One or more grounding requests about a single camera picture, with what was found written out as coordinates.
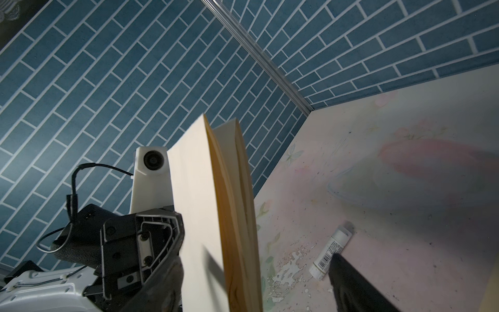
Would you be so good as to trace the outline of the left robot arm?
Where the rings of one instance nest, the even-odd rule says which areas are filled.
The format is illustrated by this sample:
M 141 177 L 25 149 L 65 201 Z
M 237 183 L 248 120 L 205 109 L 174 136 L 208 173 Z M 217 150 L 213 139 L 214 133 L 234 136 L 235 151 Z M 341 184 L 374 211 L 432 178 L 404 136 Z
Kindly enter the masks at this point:
M 73 269 L 18 265 L 1 290 L 2 311 L 177 311 L 183 220 L 171 207 L 118 216 L 87 205 L 53 243 Z

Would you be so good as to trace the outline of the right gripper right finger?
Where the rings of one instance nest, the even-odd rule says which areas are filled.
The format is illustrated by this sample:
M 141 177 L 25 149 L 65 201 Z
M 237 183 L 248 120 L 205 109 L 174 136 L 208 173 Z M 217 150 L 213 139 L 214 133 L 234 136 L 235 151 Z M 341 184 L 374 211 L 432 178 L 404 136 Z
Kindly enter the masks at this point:
M 339 312 L 400 311 L 339 253 L 332 255 L 329 277 Z

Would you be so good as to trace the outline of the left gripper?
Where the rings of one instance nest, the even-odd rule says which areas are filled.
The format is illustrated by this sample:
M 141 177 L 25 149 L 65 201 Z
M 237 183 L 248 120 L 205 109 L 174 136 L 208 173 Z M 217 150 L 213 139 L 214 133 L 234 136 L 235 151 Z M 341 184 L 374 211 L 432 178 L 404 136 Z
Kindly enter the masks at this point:
M 89 204 L 57 233 L 55 257 L 91 267 L 97 277 L 83 296 L 101 311 L 128 311 L 161 263 L 179 256 L 185 228 L 172 207 L 118 216 Z

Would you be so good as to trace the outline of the yellow envelope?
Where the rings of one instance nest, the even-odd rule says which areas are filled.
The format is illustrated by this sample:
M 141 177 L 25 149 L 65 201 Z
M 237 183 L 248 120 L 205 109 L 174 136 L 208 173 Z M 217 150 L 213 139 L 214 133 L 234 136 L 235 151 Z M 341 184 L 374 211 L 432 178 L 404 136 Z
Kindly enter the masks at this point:
M 240 124 L 199 116 L 169 149 L 175 210 L 185 238 L 185 311 L 261 311 L 252 178 Z

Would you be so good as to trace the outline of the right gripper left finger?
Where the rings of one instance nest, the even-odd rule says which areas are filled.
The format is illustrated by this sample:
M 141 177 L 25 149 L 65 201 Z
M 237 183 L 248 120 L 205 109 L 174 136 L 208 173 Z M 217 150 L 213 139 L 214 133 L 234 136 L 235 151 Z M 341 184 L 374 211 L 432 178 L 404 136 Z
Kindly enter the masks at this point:
M 183 277 L 180 257 L 165 259 L 128 301 L 128 311 L 179 311 Z

